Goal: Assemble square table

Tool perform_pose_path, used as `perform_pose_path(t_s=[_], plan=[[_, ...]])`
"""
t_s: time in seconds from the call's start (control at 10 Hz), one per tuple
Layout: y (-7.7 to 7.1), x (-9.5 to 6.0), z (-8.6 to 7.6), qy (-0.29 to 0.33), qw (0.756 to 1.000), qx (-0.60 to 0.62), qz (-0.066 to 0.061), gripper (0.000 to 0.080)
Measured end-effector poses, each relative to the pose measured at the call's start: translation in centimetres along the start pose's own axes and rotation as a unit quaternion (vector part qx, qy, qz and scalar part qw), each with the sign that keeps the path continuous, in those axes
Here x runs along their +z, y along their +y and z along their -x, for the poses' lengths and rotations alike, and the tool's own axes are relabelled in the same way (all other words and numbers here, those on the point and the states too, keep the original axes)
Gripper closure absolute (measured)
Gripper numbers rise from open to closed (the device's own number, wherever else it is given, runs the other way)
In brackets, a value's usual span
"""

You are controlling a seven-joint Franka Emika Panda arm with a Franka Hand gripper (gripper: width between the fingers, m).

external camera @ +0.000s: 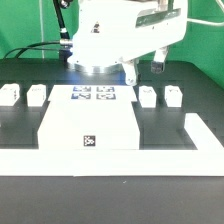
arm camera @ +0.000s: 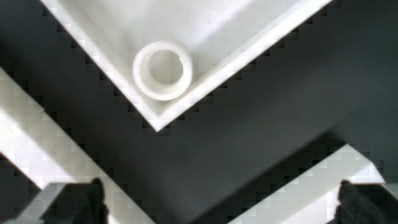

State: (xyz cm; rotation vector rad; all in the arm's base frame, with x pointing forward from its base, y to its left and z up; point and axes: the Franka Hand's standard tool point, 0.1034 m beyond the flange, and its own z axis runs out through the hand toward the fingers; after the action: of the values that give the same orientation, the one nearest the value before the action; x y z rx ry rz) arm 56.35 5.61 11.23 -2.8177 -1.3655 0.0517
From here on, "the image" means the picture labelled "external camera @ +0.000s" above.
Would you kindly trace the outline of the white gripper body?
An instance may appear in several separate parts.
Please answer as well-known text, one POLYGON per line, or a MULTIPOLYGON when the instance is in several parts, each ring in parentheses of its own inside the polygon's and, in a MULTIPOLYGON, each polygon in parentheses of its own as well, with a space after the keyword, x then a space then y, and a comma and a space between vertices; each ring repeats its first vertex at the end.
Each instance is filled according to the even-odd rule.
POLYGON ((183 39, 187 0, 119 0, 119 61, 124 63, 183 39))

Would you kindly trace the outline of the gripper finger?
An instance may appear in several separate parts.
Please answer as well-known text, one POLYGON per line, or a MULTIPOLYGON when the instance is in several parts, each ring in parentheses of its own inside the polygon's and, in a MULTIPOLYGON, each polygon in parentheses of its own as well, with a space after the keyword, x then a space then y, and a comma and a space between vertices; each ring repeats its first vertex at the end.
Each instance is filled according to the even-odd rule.
POLYGON ((154 58, 151 62, 151 72, 160 74, 165 69, 165 61, 168 55, 169 47, 165 46, 155 51, 154 58))
POLYGON ((138 59, 133 59, 122 63, 125 72, 125 82, 129 86, 135 86, 137 84, 138 62, 139 62, 138 59))

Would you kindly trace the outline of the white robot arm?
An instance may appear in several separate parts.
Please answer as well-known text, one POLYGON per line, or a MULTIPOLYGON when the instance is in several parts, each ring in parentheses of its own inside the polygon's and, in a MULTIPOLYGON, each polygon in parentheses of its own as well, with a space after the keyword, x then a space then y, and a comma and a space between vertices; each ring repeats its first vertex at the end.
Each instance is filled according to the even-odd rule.
POLYGON ((138 59, 153 53, 151 71, 165 69, 169 46, 186 33, 188 0, 78 0, 79 26, 70 68, 87 74, 125 72, 137 84, 138 59))

